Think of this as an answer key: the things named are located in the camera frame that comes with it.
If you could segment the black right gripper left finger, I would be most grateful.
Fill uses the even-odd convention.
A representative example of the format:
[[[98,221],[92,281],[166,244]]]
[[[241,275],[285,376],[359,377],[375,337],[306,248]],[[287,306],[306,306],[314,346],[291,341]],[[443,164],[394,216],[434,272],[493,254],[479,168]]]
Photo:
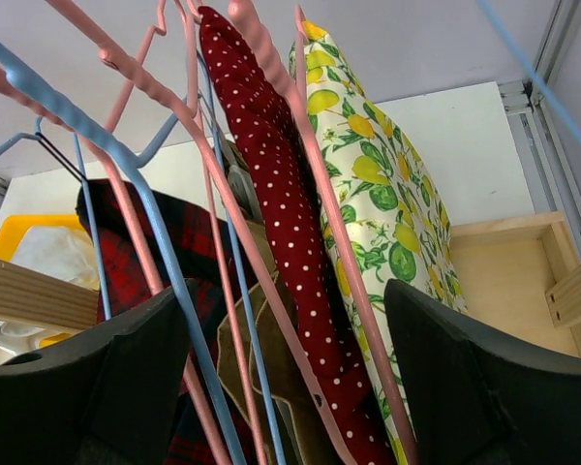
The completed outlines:
[[[0,464],[161,464],[188,325],[172,289],[0,365]]]

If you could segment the pink hanger with lemon skirt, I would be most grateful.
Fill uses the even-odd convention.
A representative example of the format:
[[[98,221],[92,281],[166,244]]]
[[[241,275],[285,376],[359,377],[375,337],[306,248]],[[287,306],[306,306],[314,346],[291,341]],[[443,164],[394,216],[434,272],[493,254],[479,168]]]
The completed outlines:
[[[309,120],[306,96],[307,86],[305,83],[306,73],[300,69],[305,65],[305,59],[300,56],[303,46],[295,48],[295,76],[292,77],[282,63],[280,54],[273,45],[268,29],[260,21],[254,4],[251,1],[231,1],[229,2],[228,12],[232,23],[242,34],[247,45],[253,50],[265,77],[276,92],[286,99],[290,107],[316,184],[321,193],[322,204],[336,241],[339,256],[351,287],[353,301],[362,322],[372,360],[381,379],[383,392],[402,443],[405,457],[410,464],[417,464],[419,458],[413,429],[388,359],[388,353],[373,313],[372,304],[369,301],[352,251],[352,245],[321,156],[315,132]]]

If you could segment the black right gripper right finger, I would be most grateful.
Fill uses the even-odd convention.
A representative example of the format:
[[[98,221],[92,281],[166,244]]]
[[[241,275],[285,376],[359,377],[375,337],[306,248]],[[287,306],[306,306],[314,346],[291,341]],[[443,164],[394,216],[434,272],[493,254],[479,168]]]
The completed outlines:
[[[387,325],[422,464],[581,464],[581,358],[390,280]]]

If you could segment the lemon print skirt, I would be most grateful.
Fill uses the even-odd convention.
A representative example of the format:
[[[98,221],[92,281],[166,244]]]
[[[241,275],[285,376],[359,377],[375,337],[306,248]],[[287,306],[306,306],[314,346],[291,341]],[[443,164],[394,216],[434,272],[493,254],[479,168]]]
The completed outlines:
[[[451,223],[420,155],[365,95],[332,36],[306,35],[307,111],[341,210],[384,347],[393,344],[383,303],[399,279],[458,311],[467,309],[450,257]],[[359,464],[406,460],[366,331],[326,218],[325,261],[335,277],[323,310],[302,310],[300,339],[344,443]]]

